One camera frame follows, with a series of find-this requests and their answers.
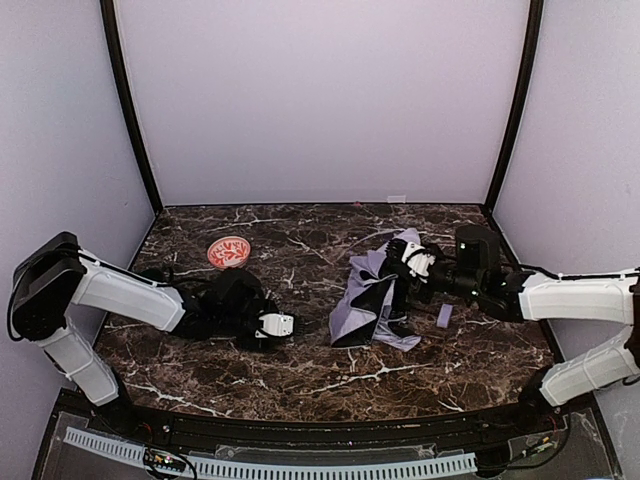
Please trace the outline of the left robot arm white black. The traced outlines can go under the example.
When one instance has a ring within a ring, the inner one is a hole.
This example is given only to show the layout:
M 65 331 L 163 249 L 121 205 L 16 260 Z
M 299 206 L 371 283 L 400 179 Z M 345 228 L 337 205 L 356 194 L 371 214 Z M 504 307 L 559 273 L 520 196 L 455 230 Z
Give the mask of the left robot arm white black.
M 124 402 L 126 390 L 72 324 L 72 305 L 183 339 L 230 337 L 257 350 L 291 337 L 296 323 L 244 269 L 227 269 L 212 280 L 174 279 L 162 271 L 136 274 L 94 257 L 63 231 L 15 269 L 7 333 L 15 342 L 37 344 L 96 407 Z

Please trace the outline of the lavender folding umbrella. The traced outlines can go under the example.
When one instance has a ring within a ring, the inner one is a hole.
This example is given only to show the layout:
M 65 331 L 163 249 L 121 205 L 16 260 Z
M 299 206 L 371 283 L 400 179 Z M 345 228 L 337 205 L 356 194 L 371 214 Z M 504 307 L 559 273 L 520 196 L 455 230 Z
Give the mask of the lavender folding umbrella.
M 421 242 L 416 229 L 409 228 L 394 238 Z M 407 318 L 390 320 L 394 275 L 379 275 L 385 263 L 385 247 L 350 258 L 350 274 L 343 297 L 329 315 L 330 345 L 344 349 L 361 347 L 374 341 L 407 352 L 417 346 L 421 337 L 407 327 Z

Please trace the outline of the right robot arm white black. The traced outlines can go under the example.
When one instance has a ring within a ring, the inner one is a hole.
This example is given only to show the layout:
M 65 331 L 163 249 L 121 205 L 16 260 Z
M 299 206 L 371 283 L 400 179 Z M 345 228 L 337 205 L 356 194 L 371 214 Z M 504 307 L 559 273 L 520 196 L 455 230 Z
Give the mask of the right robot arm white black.
M 506 322 L 599 320 L 623 329 L 572 360 L 536 372 L 519 402 L 551 410 L 619 380 L 639 375 L 639 274 L 552 277 L 540 271 L 475 273 L 449 261 L 386 260 L 385 270 L 425 294 L 464 299 L 489 317 Z

